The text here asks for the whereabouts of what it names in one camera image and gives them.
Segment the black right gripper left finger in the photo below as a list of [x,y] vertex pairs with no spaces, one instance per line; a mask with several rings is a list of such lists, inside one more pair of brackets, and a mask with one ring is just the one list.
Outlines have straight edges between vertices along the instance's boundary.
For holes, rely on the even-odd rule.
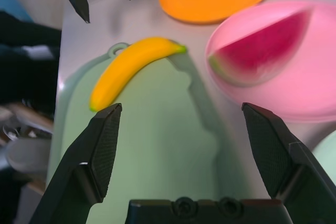
[[99,112],[64,153],[30,223],[86,223],[107,195],[122,105]]

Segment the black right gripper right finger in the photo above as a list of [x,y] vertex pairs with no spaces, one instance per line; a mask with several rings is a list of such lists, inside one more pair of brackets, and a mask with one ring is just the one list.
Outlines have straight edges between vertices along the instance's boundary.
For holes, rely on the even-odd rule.
[[273,112],[242,105],[253,157],[268,195],[292,223],[335,223],[335,184],[312,152]]

